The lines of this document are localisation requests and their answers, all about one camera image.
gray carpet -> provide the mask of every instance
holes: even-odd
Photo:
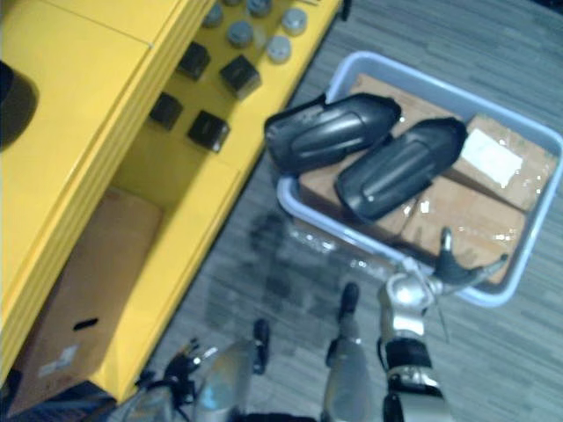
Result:
[[[527,0],[355,0],[336,21],[293,103],[322,92],[337,64],[372,50],[530,116],[563,133],[563,16]],[[514,298],[498,309],[442,301],[450,343],[435,311],[428,343],[458,421],[561,421],[563,415],[563,189],[547,215]],[[264,157],[217,238],[149,367],[161,370],[192,336],[225,346],[272,325],[268,372],[253,381],[251,411],[317,417],[336,333],[334,312],[349,280],[362,289],[358,320],[378,402],[377,363],[384,272],[346,251],[320,253],[280,210]]]

yellow shelf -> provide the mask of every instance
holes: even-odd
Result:
[[[302,35],[291,38],[293,55],[289,62],[274,65],[263,54],[264,44],[271,35],[280,32],[282,12],[291,3],[307,11],[309,27]],[[211,63],[198,82],[174,72],[164,88],[182,103],[183,113],[171,132],[147,120],[112,182],[165,211],[165,224],[128,300],[106,357],[91,377],[91,381],[118,401],[135,391],[137,376],[261,151],[265,119],[286,104],[332,21],[339,1],[323,0],[322,7],[289,0],[278,0],[274,5],[274,18],[266,20],[247,17],[241,7],[224,7],[224,20],[219,28],[202,28],[196,34],[195,40],[208,48]],[[231,22],[242,17],[258,27],[255,33],[259,38],[251,47],[234,50],[227,45],[225,32]],[[219,79],[218,70],[241,53],[259,70],[262,85],[238,101]],[[230,133],[218,154],[186,137],[201,109],[229,123]]]
[[[126,10],[111,0],[92,0],[82,2],[89,11],[70,11],[55,3],[2,1],[3,61],[34,81],[39,101],[29,127],[0,156],[0,382],[212,4],[130,0],[123,2]],[[148,21],[149,3],[154,9]],[[96,6],[101,12],[88,16]],[[114,17],[113,9],[119,9]]]

cardboard box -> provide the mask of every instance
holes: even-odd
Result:
[[[162,213],[109,189],[77,241],[14,369],[14,415],[80,383],[106,353]]]
[[[465,267],[487,265],[512,253],[523,232],[525,216],[515,208],[443,177],[420,197],[401,238],[416,251],[437,257],[442,227],[453,234],[453,251]],[[508,266],[491,277],[499,283]]]
[[[339,173],[362,154],[364,154],[363,151],[347,156],[340,163],[302,174],[299,178],[301,199],[303,203],[344,222],[353,229],[379,240],[390,242],[405,227],[415,200],[409,200],[373,224],[364,224],[356,222],[350,215],[347,215],[334,189],[334,180]]]
[[[530,211],[555,170],[555,156],[484,115],[471,120],[468,133],[445,176]]]
[[[355,84],[350,89],[350,94],[356,94],[358,92],[391,97],[401,106],[403,110],[401,119],[391,131],[391,134],[395,137],[398,137],[421,120],[440,117],[456,117],[460,119],[453,112],[365,74],[358,75]]]

white label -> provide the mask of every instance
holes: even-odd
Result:
[[[57,362],[57,369],[61,367],[67,367],[74,360],[75,354],[77,354],[78,345],[69,346],[61,352],[61,357]]]
[[[53,360],[52,362],[46,363],[39,368],[37,376],[42,378],[43,376],[51,375],[54,371],[67,367],[74,360],[77,354],[78,345],[73,345],[62,349],[61,356],[59,359]]]
[[[39,368],[39,372],[37,373],[37,376],[39,378],[42,378],[44,376],[53,374],[54,371],[56,371],[56,365],[58,362],[59,362],[58,360],[54,360],[52,362],[43,365],[42,367]]]
[[[510,178],[522,168],[523,161],[479,129],[473,129],[465,140],[461,157],[501,187],[508,185]]]

plastic bin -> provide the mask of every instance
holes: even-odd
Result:
[[[371,52],[354,53],[340,63],[326,93],[327,100],[331,102],[346,97],[361,73],[395,85],[402,90],[409,91],[418,97],[451,110],[466,121],[477,113],[487,114],[557,157],[555,172],[552,174],[552,178],[546,185],[537,205],[528,213],[522,238],[510,260],[509,268],[502,282],[498,285],[483,283],[478,287],[469,287],[458,293],[466,301],[479,306],[494,307],[502,305],[512,297],[518,286],[526,262],[536,242],[537,234],[544,222],[563,174],[563,163],[561,162],[563,138],[550,128],[521,114],[425,75],[405,64]],[[296,178],[282,177],[278,182],[277,195],[281,206],[288,213],[345,242],[391,261],[399,261],[405,257],[404,253],[305,206],[299,200]],[[432,268],[424,264],[422,266],[425,271],[432,271]]]

